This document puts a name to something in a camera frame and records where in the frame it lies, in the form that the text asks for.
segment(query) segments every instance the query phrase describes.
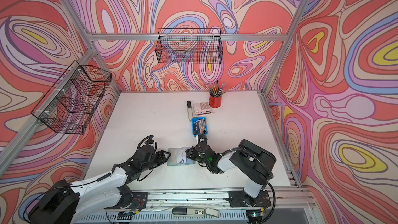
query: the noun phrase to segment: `colorful swirl wallpaper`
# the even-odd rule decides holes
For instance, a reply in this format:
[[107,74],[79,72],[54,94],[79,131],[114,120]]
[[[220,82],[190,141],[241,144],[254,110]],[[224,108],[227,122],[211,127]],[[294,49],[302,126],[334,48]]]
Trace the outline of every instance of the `colorful swirl wallpaper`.
[[[71,0],[88,32],[157,33],[157,28],[221,28],[286,33],[300,0]],[[156,41],[97,41],[121,91],[259,90],[280,42],[224,42],[222,64],[158,64]]]
[[[0,151],[38,100],[86,51],[59,0],[0,1]],[[0,179],[0,223],[26,223],[27,204],[61,179],[78,180],[113,109],[106,91],[84,135],[38,128]]]
[[398,0],[311,0],[267,98],[327,224],[398,223]]

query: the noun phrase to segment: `black wire basket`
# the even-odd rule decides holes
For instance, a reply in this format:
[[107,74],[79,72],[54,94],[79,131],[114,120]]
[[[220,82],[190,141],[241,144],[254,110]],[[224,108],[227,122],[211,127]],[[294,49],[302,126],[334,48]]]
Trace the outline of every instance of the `black wire basket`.
[[221,64],[219,28],[159,28],[158,34],[158,63]]
[[70,79],[47,107],[35,111],[48,92],[31,113],[56,133],[83,134],[111,83],[112,75],[92,65],[78,65],[70,73],[73,73]]

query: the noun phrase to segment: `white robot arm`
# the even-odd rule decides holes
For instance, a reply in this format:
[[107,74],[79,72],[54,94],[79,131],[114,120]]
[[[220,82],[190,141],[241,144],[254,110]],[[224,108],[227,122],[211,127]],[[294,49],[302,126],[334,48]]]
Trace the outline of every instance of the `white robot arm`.
[[162,165],[170,157],[168,152],[156,151],[157,143],[152,138],[153,135],[144,138],[132,157],[115,164],[107,173],[73,183],[65,180],[55,183],[29,211],[30,222],[74,223],[98,210],[131,204],[131,190],[127,184],[138,179],[141,172]]
[[[144,138],[132,157],[124,163],[115,164],[107,173],[73,183],[67,183],[65,180],[55,183],[29,211],[27,216],[30,222],[70,224],[107,207],[128,208],[133,197],[127,184],[138,179],[141,172],[164,164],[170,157],[168,152],[156,151],[157,143],[152,138],[152,135]],[[226,200],[230,202],[231,207],[262,207],[263,213],[264,208],[271,206],[268,192],[262,189],[269,184],[268,180],[273,178],[271,170],[276,162],[273,154],[247,140],[242,140],[239,147],[216,154],[207,144],[204,134],[200,133],[197,140],[195,147],[186,150],[187,158],[205,164],[201,166],[206,167],[211,173],[224,173],[238,167],[248,176],[242,191],[229,192],[229,198]],[[271,214],[275,207],[275,196],[273,200]],[[253,213],[253,216],[258,216],[258,211]],[[255,221],[263,223],[268,217],[260,222],[258,219]]]

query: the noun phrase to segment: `red pen holder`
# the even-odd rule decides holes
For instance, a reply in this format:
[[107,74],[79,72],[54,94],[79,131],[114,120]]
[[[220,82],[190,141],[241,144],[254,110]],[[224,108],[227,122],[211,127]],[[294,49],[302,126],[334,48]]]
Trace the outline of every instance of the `red pen holder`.
[[209,105],[211,107],[213,107],[213,108],[220,107],[221,106],[221,98],[222,98],[222,96],[221,97],[217,97],[217,98],[215,98],[213,96],[210,96]]

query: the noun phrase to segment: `white calculator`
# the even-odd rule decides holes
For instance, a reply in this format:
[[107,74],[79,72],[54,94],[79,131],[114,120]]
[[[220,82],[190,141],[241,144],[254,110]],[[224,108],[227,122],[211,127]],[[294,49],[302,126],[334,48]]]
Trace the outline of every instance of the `white calculator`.
[[195,103],[193,109],[197,117],[212,113],[209,102]]

